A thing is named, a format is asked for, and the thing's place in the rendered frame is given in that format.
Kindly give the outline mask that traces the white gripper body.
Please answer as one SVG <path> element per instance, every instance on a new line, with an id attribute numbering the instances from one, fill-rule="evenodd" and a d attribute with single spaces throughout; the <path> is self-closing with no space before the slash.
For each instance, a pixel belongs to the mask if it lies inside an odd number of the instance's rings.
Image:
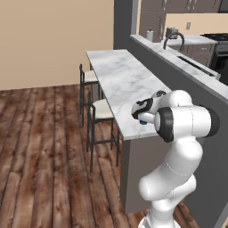
<path id="1" fill-rule="evenodd" d="M 140 121 L 143 121 L 143 122 L 146 122 L 146 123 L 152 123 L 153 124 L 154 123 L 154 118 L 155 118 L 155 116 L 153 114 L 150 114 L 150 113 L 147 113 L 147 112 L 140 113 L 138 115 L 138 119 Z"/>

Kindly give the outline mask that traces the black stove with oven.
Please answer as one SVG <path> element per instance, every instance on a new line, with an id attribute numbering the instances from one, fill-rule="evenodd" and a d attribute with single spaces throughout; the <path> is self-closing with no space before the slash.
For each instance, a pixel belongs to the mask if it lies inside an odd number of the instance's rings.
<path id="1" fill-rule="evenodd" d="M 228 33 L 204 34 L 204 37 L 216 41 L 210 68 L 221 74 L 228 60 Z"/>

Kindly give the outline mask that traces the black stool with cream seat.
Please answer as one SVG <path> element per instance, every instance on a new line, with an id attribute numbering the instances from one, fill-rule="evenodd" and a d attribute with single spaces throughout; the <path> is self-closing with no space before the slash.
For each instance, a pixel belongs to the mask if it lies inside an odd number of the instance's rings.
<path id="1" fill-rule="evenodd" d="M 93 70 L 83 71 L 83 65 L 79 65 L 80 71 L 80 115 L 84 116 L 85 103 L 85 87 L 98 84 L 97 77 Z"/>
<path id="2" fill-rule="evenodd" d="M 87 106 L 87 131 L 86 131 L 86 151 L 90 152 L 90 172 L 93 172 L 94 167 L 94 146 L 98 144 L 109 143 L 110 147 L 116 145 L 116 166 L 118 166 L 119 159 L 119 137 L 114 134 L 114 117 L 110 110 L 110 106 L 105 99 L 92 102 L 92 94 L 87 94 L 88 106 Z M 110 122 L 110 139 L 108 140 L 95 140 L 95 125 L 104 121 Z"/>

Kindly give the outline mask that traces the steel sink basin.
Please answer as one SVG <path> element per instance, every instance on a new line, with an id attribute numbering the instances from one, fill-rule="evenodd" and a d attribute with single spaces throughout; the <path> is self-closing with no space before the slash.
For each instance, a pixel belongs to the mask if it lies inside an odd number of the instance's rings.
<path id="1" fill-rule="evenodd" d="M 188 60 L 185 59 L 184 57 L 182 57 L 182 56 L 177 56 L 177 58 L 181 59 L 182 61 L 187 62 L 188 64 L 192 65 L 195 69 L 198 69 L 198 70 L 202 71 L 203 73 L 209 75 L 210 77 L 215 77 L 215 75 L 213 75 L 213 74 L 210 73 L 209 71 L 203 69 L 202 67 L 196 65 L 195 63 L 193 63 L 193 62 L 191 62 L 191 61 L 188 61 Z"/>

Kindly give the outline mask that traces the dark curved tap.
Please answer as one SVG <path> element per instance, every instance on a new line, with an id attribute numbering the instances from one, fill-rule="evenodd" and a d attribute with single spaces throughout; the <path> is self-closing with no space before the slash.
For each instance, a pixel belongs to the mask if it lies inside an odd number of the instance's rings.
<path id="1" fill-rule="evenodd" d="M 163 44 L 163 49 L 164 49 L 164 50 L 166 50 L 167 41 L 168 41 L 172 36 L 175 36 L 175 35 L 179 36 L 179 37 L 182 39 L 182 44 L 181 44 L 181 47 L 180 47 L 180 50 L 179 50 L 179 51 L 183 51 L 183 50 L 184 50 L 184 43 L 185 43 L 185 40 L 184 40 L 183 34 L 180 33 L 180 32 L 173 32 L 173 33 L 169 34 L 169 35 L 166 37 L 166 39 L 165 39 L 165 41 L 164 41 L 164 44 Z"/>

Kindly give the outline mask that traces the grey base cupboards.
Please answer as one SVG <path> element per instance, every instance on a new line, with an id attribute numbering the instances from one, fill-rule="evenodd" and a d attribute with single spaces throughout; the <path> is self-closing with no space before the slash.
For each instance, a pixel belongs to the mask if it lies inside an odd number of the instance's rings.
<path id="1" fill-rule="evenodd" d="M 170 45 L 170 48 L 184 54 L 185 56 L 194 59 L 195 61 L 205 65 L 206 67 L 209 67 L 215 49 L 215 45 L 185 45 L 182 51 L 180 50 L 180 45 Z"/>

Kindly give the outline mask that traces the grey toaster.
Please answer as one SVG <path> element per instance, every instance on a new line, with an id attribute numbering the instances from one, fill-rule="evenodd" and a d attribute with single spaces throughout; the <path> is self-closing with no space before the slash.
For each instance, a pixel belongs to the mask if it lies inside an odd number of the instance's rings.
<path id="1" fill-rule="evenodd" d="M 175 35 L 175 32 L 177 31 L 177 28 L 168 27 L 166 30 L 166 37 L 170 37 L 171 39 L 177 39 L 177 35 Z"/>

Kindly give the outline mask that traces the grey tall cupboard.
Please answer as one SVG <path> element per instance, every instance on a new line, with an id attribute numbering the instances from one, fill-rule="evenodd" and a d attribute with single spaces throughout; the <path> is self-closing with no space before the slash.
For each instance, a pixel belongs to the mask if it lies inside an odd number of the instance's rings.
<path id="1" fill-rule="evenodd" d="M 142 12 L 140 17 L 139 34 L 146 37 L 151 29 L 153 32 L 153 43 L 160 43 L 164 36 L 166 14 L 164 12 Z"/>

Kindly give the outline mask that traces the black microwave oven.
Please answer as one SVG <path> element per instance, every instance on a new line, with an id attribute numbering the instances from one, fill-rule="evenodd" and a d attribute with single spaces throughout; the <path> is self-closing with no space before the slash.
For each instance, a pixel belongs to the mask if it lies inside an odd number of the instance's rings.
<path id="1" fill-rule="evenodd" d="M 221 0 L 219 13 L 228 13 L 228 0 Z"/>

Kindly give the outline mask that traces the grey wall cupboards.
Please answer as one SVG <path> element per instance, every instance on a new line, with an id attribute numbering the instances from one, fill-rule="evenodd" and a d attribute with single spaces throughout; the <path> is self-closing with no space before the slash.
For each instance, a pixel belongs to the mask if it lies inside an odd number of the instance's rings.
<path id="1" fill-rule="evenodd" d="M 214 13 L 221 0 L 142 0 L 143 12 Z"/>

